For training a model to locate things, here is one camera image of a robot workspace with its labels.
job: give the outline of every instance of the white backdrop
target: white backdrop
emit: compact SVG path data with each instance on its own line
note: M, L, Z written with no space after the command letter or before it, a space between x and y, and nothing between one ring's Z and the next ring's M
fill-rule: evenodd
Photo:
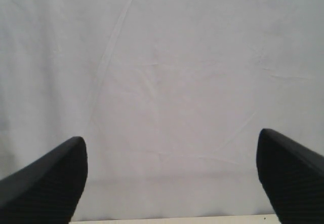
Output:
M324 154L324 0L0 0L0 177L74 135L74 220L272 213L270 127Z

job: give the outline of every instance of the white fabric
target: white fabric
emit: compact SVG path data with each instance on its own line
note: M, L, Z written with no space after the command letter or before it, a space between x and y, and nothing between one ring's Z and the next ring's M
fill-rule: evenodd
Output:
M324 154L324 0L0 0L0 176L74 135L74 220L272 213L259 131Z

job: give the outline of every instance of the white surface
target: white surface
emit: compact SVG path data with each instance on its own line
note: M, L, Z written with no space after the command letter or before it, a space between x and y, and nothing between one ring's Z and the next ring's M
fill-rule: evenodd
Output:
M75 220L271 213L270 127L324 153L324 0L0 0L0 174L82 135Z
M141 220L77 221L72 224L280 224L276 215L243 215Z

